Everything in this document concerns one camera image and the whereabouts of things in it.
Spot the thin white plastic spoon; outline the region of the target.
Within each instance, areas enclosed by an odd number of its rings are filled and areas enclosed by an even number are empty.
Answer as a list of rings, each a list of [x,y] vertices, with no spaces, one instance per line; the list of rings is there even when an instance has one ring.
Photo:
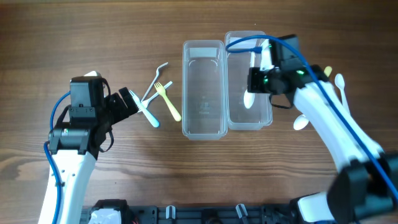
[[[256,55],[254,52],[251,53],[251,60],[250,60],[250,67],[254,67],[255,66],[255,59],[256,59]],[[254,93],[250,93],[247,90],[244,93],[244,106],[246,109],[250,109],[252,107],[252,105],[254,104],[254,100],[255,100],[255,94]]]

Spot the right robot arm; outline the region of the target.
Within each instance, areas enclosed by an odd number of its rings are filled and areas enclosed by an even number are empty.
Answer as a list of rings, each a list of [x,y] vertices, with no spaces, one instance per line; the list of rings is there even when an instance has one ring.
[[[285,95],[311,122],[338,174],[329,189],[291,200],[291,223],[356,223],[397,210],[397,156],[386,154],[338,99],[324,70],[300,53],[296,36],[261,35],[251,48],[261,64],[248,71],[248,90]]]

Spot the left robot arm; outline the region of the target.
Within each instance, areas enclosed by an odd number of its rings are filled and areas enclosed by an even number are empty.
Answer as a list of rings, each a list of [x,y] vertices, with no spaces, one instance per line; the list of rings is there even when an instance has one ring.
[[[112,93],[101,76],[72,78],[64,96],[70,104],[58,118],[51,115],[44,142],[50,172],[39,223],[80,221],[89,179],[105,151],[102,144],[114,139],[114,124],[138,111],[126,87]]]

